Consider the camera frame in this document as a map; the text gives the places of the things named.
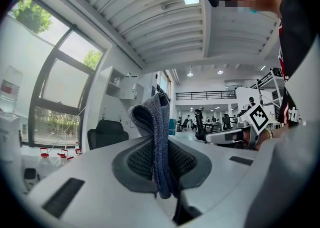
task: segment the ceiling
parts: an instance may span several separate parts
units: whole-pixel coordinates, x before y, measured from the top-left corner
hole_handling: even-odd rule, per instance
[[[211,104],[211,105],[202,105],[204,106],[204,110],[203,112],[210,112],[211,110],[215,110],[216,107],[220,107],[218,109],[216,109],[217,112],[225,112],[225,111],[228,111],[228,104]],[[238,106],[237,103],[234,103],[234,104],[231,104],[231,107],[232,108],[236,108]],[[199,105],[176,105],[176,109],[178,111],[190,111],[190,112],[194,112],[195,109],[198,109]]]
[[[201,3],[184,0],[86,0],[146,64],[203,46]]]
[[[183,81],[205,81],[209,79],[222,80],[256,80],[261,79],[271,66],[267,65],[263,71],[260,71],[262,65],[252,64],[213,64],[191,67],[176,68],[177,75],[181,82]],[[192,70],[193,76],[187,74]]]
[[[278,18],[272,13],[212,8],[207,0],[67,1],[88,13],[145,72],[199,66],[212,77],[226,65],[224,76],[239,79],[259,75],[259,67],[277,60]]]

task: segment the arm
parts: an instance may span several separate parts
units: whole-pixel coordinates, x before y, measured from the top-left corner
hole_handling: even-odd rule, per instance
[[[280,138],[285,132],[287,132],[289,130],[289,126],[288,125],[285,125],[284,127],[282,128],[279,128],[279,129],[272,129],[271,132],[273,134],[273,137],[274,138]],[[259,140],[256,144],[256,147],[255,149],[256,150],[260,150],[260,147],[261,147],[261,144],[268,140],[269,139],[269,134],[267,131],[262,131],[262,133],[260,134],[259,136]]]
[[[271,132],[272,132],[274,138],[280,138],[285,132],[288,131],[288,129],[289,129],[289,126],[285,125],[284,127],[279,128],[279,129],[272,129]],[[232,136],[232,139],[237,140],[237,135],[234,134]],[[268,139],[270,139],[268,132],[266,130],[262,131],[262,133],[259,135],[259,139],[258,139],[258,142],[256,144],[255,149],[257,151],[259,151],[261,144]],[[249,130],[243,131],[243,141],[244,141],[245,145],[248,144],[248,142],[250,141],[250,131]]]

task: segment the hand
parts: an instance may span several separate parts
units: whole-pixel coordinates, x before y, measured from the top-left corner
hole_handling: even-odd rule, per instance
[[[233,134],[232,139],[237,140],[237,135]],[[262,131],[261,134],[259,135],[259,139],[258,139],[258,142],[256,143],[255,149],[259,150],[261,147],[261,144],[268,139],[269,139],[268,132],[265,130]],[[250,130],[245,130],[245,131],[243,131],[243,144],[244,144],[244,146],[248,146],[249,142],[250,142]]]

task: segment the black office chair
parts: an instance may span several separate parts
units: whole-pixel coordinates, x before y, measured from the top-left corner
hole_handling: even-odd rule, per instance
[[[223,118],[223,129],[227,130],[227,129],[231,129],[231,124],[230,124],[230,117],[228,114],[224,114]]]
[[[189,120],[186,118],[186,119],[184,120],[183,124],[181,125],[181,128],[184,129],[184,130],[186,130],[188,122],[189,122]]]
[[[96,129],[90,129],[87,135],[90,150],[129,140],[122,124],[110,120],[100,120]]]

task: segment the gray cloth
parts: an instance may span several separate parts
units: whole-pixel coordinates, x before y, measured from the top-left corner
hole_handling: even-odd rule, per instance
[[[173,188],[168,160],[169,112],[168,99],[162,93],[128,111],[141,136],[154,136],[153,179],[161,198],[169,198]]]

